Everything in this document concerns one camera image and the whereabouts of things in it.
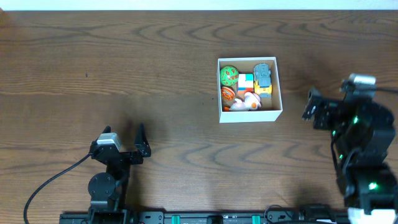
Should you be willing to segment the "white pink duck toy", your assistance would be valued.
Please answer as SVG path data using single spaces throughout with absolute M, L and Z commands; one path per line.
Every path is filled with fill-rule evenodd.
M 261 107 L 261 98 L 259 95 L 251 92 L 244 94 L 244 99 L 234 99 L 234 103 L 229 107 L 230 111 L 255 111 Z

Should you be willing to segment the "multicolour puzzle cube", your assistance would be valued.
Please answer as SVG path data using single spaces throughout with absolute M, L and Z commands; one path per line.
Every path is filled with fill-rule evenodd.
M 245 94 L 254 89 L 254 75 L 252 73 L 240 73 L 237 82 L 237 92 Z

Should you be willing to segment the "green ball with red numbers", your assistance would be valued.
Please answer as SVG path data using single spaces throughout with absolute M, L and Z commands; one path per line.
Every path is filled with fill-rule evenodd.
M 220 83 L 223 86 L 232 86 L 238 82 L 239 71 L 232 65 L 227 65 L 220 70 Z

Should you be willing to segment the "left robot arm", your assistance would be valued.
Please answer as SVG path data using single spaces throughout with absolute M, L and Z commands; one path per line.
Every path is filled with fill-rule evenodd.
M 151 156 L 144 125 L 140 124 L 134 140 L 135 150 L 121 152 L 121 140 L 111 127 L 105 127 L 91 143 L 89 155 L 106 166 L 105 172 L 94 175 L 88 184 L 91 197 L 88 216 L 82 223 L 129 223 L 131 213 L 124 208 L 130 169 Z

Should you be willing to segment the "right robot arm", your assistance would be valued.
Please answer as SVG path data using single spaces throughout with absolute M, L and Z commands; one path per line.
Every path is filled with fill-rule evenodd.
M 385 162 L 395 138 L 391 110 L 373 100 L 375 88 L 350 88 L 342 100 L 308 92 L 302 118 L 327 130 L 336 182 L 350 223 L 397 223 L 397 177 Z

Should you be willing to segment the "orange round toy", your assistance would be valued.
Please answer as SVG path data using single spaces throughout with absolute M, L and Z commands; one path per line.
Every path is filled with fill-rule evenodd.
M 232 101 L 235 99 L 235 92 L 232 88 L 228 86 L 222 86 L 221 87 L 221 98 L 226 101 Z

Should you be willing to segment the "yellow grey toy truck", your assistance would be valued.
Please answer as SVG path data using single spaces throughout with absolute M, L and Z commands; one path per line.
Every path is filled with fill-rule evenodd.
M 254 92 L 261 98 L 272 96 L 271 71 L 266 63 L 254 67 Z

